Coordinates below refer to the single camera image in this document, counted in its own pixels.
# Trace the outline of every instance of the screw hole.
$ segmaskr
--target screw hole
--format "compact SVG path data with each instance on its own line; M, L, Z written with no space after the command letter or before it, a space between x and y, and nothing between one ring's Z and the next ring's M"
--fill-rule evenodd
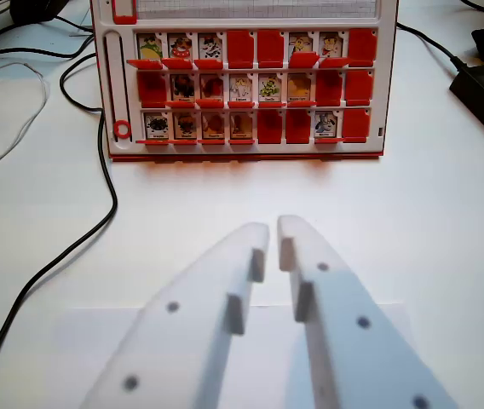
M138 378L134 375L129 375L123 382L124 389L128 392L133 391L138 387Z
M358 318L358 325L366 330L371 326L371 321L367 317L359 317Z
M172 302L169 302L167 305L166 305L166 310L169 312L169 313L174 313L175 311L177 311L178 309L180 309L180 303L178 301L172 301Z
M424 398L423 396L415 396L414 399L412 400L412 404L417 409L428 409L429 408L428 400L426 400L426 398Z

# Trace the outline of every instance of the white table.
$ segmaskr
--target white table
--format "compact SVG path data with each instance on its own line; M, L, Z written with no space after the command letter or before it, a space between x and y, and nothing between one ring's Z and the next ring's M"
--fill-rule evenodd
M69 11L63 16L72 17ZM475 52L470 32L484 27L483 13L456 0L404 0L399 20L465 60ZM48 27L19 29L0 47L67 52L81 42L55 28L69 30L61 23ZM111 204L96 154L98 118L72 107L58 89L71 63L17 57L42 70L51 96L24 141L0 162L0 325L24 283ZM0 355L0 407L43 407L39 390L48 387L43 374L50 368L32 351L58 338L57 320L69 308L140 307L243 223L272 229L266 281L254 287L252 303L289 303L275 223L296 214L325 235L377 302L405 303L424 362L461 407L483 408L484 127L449 92L453 74L445 56L398 32L379 160L111 164L118 214L20 311ZM38 104L30 75L0 73L19 79L0 85L0 151ZM94 67L67 88L79 101L100 104ZM75 373L65 386L80 391L91 382Z

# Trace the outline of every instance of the red plastic frame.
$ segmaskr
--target red plastic frame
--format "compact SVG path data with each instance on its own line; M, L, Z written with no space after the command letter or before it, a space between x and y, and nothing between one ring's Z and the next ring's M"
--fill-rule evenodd
M132 12L133 15L117 15L115 0L112 0L112 12L113 12L113 22L119 25L136 24L138 21L137 10L136 10L136 0L132 0Z

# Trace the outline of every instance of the white cable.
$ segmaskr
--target white cable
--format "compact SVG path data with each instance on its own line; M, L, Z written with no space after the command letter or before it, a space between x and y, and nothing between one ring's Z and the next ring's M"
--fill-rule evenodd
M47 103L47 99L49 98L49 96L47 95L47 87L45 85L45 80L43 79L42 73L39 72L39 71L36 71L35 69L33 69L28 64L22 63L22 62L9 62L8 64L5 64L4 66L0 66L0 70L2 68L5 68L6 66L15 66L15 65L25 66L30 71L32 71L33 73L36 74L37 78L39 79L39 82L41 83L41 87L42 87L42 91L43 91L43 98L42 98L42 101L41 101L41 105L36 110L36 112L22 124L22 126L19 129L19 132L17 133L17 136L15 137L15 139L13 140L11 145L7 148L7 150L5 152L0 154L0 160L5 158L14 149L14 147L16 147L20 143L20 141L22 141L22 138L24 138L26 131L28 130L28 128L30 128L30 125L32 124L32 122L34 122L34 119L37 118L39 113L42 111L43 107L45 107L45 104Z

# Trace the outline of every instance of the white surface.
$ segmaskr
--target white surface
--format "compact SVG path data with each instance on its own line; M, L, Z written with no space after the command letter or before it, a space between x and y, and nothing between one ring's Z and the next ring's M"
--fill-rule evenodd
M475 52L470 32L484 27L484 14L450 4L403 0L399 19L467 60ZM76 49L81 39L66 31L28 26L0 46ZM115 220L27 300L12 331L47 342L50 316L65 308L141 307L234 228L245 222L272 227L278 215L297 214L324 233L375 301L406 303L422 360L461 407L483 408L484 128L448 91L447 58L432 53L411 34L398 33L379 160L113 164ZM71 107L57 88L69 63L35 55L28 61L52 92L25 140L0 163L0 325L32 274L110 207L96 157L98 118ZM75 98L100 103L95 68L69 81ZM39 97L36 90L27 93ZM1 103L8 101L20 118L34 107L20 102L21 95L0 94ZM7 141L18 126L0 124L0 139ZM267 279L252 302L289 300L287 274L269 258ZM0 399L40 407L30 403L36 385L50 385L39 383L34 368L46 362L25 362L21 347L14 337L3 347L0 369L8 375L0 379ZM66 381L77 383L76 375Z
M279 267L290 275L294 317L304 323L316 409L429 407L456 403L354 272L313 226L278 220Z

